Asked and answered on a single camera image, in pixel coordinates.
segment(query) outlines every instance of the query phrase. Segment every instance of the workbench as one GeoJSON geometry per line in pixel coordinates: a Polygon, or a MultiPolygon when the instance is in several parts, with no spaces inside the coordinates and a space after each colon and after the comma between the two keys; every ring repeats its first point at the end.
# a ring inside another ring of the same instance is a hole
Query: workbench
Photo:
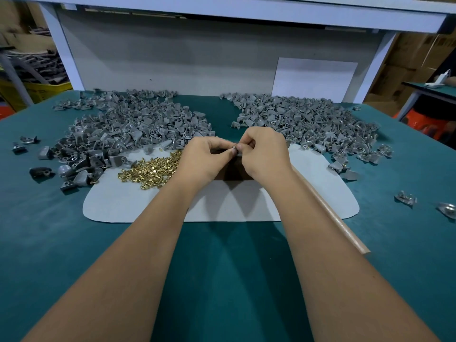
{"type": "Polygon", "coordinates": [[[410,97],[407,99],[407,102],[405,102],[399,114],[397,115],[396,119],[399,121],[402,120],[402,118],[407,115],[410,109],[413,108],[416,101],[418,100],[418,97],[421,95],[434,97],[444,102],[456,104],[456,87],[444,85],[431,88],[426,86],[425,83],[415,83],[408,81],[403,81],[402,84],[414,88],[415,91],[412,92],[410,97]]]}
{"type": "MultiPolygon", "coordinates": [[[[90,188],[64,194],[58,176],[37,183],[28,174],[34,166],[55,171],[59,162],[38,160],[38,150],[54,145],[75,118],[98,112],[52,109],[57,101],[78,96],[78,91],[66,91],[0,121],[4,342],[19,341],[128,227],[83,216],[90,188]],[[41,143],[14,155],[12,142],[21,135],[37,135],[41,143]]],[[[230,128],[238,109],[227,100],[177,96],[174,102],[206,113],[220,137],[238,141],[244,131],[230,128]]],[[[456,226],[436,204],[456,202],[456,152],[367,105],[353,114],[381,125],[379,143],[391,145],[394,156],[377,166],[349,158],[360,173],[358,181],[347,183],[360,212],[345,222],[371,250],[365,255],[371,264],[442,341],[453,341],[456,226]],[[418,198],[413,209],[394,200],[400,190],[418,198]]],[[[311,341],[282,224],[185,223],[152,340],[311,341]]]]}

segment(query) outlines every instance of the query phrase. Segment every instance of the pile of gray plastic parts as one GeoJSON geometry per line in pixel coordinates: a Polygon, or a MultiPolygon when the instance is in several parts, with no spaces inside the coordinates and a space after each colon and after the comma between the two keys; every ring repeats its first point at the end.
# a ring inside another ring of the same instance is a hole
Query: pile of gray plastic parts
{"type": "Polygon", "coordinates": [[[127,90],[127,93],[95,91],[80,93],[77,101],[61,101],[54,109],[99,109],[83,115],[69,127],[50,150],[63,164],[58,173],[65,178],[62,190],[96,182],[108,167],[134,166],[124,153],[144,149],[149,155],[162,149],[183,149],[196,136],[214,136],[206,115],[168,100],[175,91],[127,90]]]}
{"type": "Polygon", "coordinates": [[[378,164],[382,157],[391,157],[387,145],[374,150],[379,126],[365,123],[350,110],[325,98],[271,97],[263,94],[222,94],[237,106],[241,113],[231,127],[272,127],[287,141],[300,144],[304,149],[320,153],[331,152],[335,160],[329,167],[348,181],[356,180],[357,173],[347,167],[348,155],[364,162],[378,164]]]}

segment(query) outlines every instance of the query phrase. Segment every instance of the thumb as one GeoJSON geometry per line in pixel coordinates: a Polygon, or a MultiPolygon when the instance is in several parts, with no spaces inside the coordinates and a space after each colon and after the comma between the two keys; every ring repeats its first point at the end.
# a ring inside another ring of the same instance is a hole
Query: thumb
{"type": "Polygon", "coordinates": [[[236,149],[242,154],[242,156],[248,155],[253,150],[250,145],[244,143],[237,143],[236,149]]]}
{"type": "Polygon", "coordinates": [[[225,150],[221,154],[218,154],[215,156],[217,157],[217,161],[219,162],[220,167],[223,168],[223,166],[225,166],[226,163],[231,161],[231,159],[234,156],[236,156],[236,154],[237,154],[236,149],[231,148],[231,149],[225,150]]]}

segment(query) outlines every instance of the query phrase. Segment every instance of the yellow crate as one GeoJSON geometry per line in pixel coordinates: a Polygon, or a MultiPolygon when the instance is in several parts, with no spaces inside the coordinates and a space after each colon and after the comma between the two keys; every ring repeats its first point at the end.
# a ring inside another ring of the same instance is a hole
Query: yellow crate
{"type": "MultiPolygon", "coordinates": [[[[52,96],[58,95],[60,92],[73,89],[69,81],[59,85],[25,82],[24,86],[26,87],[33,103],[39,103],[52,96]]],[[[11,106],[11,108],[17,112],[27,108],[11,81],[0,79],[0,95],[11,106]]]]}

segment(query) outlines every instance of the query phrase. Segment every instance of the white cardboard sheet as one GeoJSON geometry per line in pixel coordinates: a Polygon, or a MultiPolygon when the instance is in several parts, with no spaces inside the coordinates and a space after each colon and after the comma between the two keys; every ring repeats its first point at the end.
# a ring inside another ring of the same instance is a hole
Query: white cardboard sheet
{"type": "MultiPolygon", "coordinates": [[[[291,163],[315,187],[341,218],[359,212],[359,205],[345,182],[328,169],[325,157],[313,150],[302,150],[290,145],[291,163]]],[[[130,160],[144,157],[163,157],[158,147],[151,155],[142,149],[127,155],[130,160]]],[[[85,217],[100,222],[131,223],[158,193],[157,188],[140,189],[140,184],[121,182],[117,173],[121,168],[108,168],[94,185],[83,204],[85,217]]],[[[264,188],[256,181],[215,180],[195,197],[185,217],[186,222],[245,222],[280,221],[279,213],[264,188]]]]}
{"type": "Polygon", "coordinates": [[[357,62],[279,57],[272,96],[326,98],[342,102],[357,62]]]}

